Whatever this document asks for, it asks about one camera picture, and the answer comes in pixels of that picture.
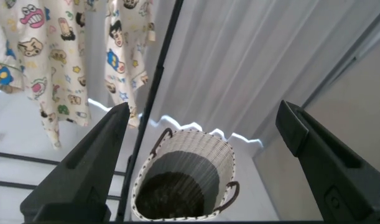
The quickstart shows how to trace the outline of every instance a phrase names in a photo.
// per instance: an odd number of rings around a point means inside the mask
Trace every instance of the dark item inside basket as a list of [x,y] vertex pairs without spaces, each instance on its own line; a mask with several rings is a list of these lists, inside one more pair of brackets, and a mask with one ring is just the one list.
[[200,186],[187,174],[165,172],[145,183],[136,199],[138,211],[149,219],[198,217],[203,215]]

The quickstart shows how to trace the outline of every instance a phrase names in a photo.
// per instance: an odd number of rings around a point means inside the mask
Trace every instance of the cartoon print fabric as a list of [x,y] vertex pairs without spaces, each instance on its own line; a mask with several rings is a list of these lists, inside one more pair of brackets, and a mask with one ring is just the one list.
[[84,68],[85,10],[97,0],[0,0],[0,89],[25,90],[59,148],[58,121],[90,119]]
[[148,81],[143,53],[155,41],[152,0],[109,0],[106,16],[105,85],[115,105],[128,102],[129,125],[137,127],[134,92]]

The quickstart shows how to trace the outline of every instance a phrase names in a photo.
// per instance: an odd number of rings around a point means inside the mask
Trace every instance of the basket handle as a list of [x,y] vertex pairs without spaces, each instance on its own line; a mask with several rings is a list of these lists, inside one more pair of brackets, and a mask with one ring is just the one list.
[[165,129],[165,131],[160,135],[158,141],[155,143],[155,146],[151,149],[151,152],[150,152],[150,155],[152,154],[152,158],[155,158],[155,156],[157,156],[157,148],[160,144],[160,142],[163,140],[163,138],[165,137],[166,133],[169,133],[170,134],[170,137],[173,137],[173,132],[170,128],[167,128]]
[[232,203],[235,202],[235,200],[237,199],[238,195],[239,195],[239,183],[238,181],[231,181],[227,184],[227,187],[231,187],[233,188],[235,186],[235,192],[234,192],[234,195],[232,198],[230,198],[224,205],[222,206],[219,206],[217,208],[215,208],[213,211],[220,211],[222,212],[223,210],[225,210],[226,208],[228,208]]

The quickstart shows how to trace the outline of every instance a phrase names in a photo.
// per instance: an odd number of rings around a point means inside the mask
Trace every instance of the beige wall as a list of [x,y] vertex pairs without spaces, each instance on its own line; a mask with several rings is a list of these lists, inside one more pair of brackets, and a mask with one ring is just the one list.
[[[380,43],[307,111],[380,171]],[[281,220],[321,220],[302,168],[279,137],[255,158]]]

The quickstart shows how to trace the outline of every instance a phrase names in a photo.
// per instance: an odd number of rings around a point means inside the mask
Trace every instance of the woven basket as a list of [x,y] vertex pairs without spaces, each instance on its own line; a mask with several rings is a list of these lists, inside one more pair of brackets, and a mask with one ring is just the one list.
[[[151,150],[134,183],[132,213],[142,221],[215,218],[238,197],[239,183],[233,181],[234,175],[234,151],[227,142],[197,130],[173,133],[167,128]],[[233,187],[236,187],[235,192],[227,200],[229,190]],[[151,210],[163,213],[170,209],[171,213],[167,217],[153,218],[149,210],[144,211],[144,204],[149,205]],[[197,215],[178,217],[180,212],[171,210],[181,205],[185,207],[183,210],[190,209]]]

